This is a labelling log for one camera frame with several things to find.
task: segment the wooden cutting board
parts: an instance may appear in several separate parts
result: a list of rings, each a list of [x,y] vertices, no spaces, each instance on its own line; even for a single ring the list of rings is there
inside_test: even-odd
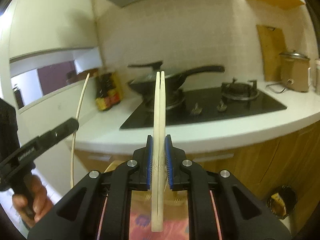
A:
[[[283,31],[265,25],[257,25],[263,57],[263,73],[265,81],[281,81],[280,53],[287,51]]]

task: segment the backsplash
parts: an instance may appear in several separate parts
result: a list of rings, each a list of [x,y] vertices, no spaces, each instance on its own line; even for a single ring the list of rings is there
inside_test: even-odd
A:
[[[150,72],[128,64],[163,60],[163,69],[223,64],[224,74],[187,78],[185,89],[218,86],[233,76],[263,80],[257,24],[282,28],[289,50],[318,57],[307,8],[289,11],[247,0],[142,0],[119,8],[93,0],[105,65],[119,71],[123,83]]]

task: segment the white countertop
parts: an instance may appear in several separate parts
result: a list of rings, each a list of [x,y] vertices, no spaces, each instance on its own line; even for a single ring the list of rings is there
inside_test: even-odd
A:
[[[286,110],[221,121],[166,127],[173,145],[186,153],[211,152],[270,140],[302,129],[320,120],[320,96],[313,91],[298,93],[286,90],[275,94],[258,83],[258,88],[287,106]],[[107,112],[97,113],[80,127],[76,149],[106,154],[132,154],[145,147],[152,128],[119,127],[142,102],[140,98],[123,100]]]

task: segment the wooden chopstick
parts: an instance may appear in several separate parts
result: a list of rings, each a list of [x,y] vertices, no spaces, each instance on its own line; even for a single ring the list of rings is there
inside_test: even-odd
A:
[[[154,126],[153,126],[153,158],[152,158],[152,184],[151,184],[151,230],[163,230],[163,205],[165,185],[165,79],[164,71],[157,73]]]

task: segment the lid handle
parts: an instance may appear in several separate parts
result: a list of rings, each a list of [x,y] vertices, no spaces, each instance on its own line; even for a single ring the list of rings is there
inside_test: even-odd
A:
[[[148,64],[141,64],[141,65],[128,65],[128,67],[151,67],[152,70],[160,70],[161,65],[163,64],[163,60],[157,61],[157,62],[152,62]]]

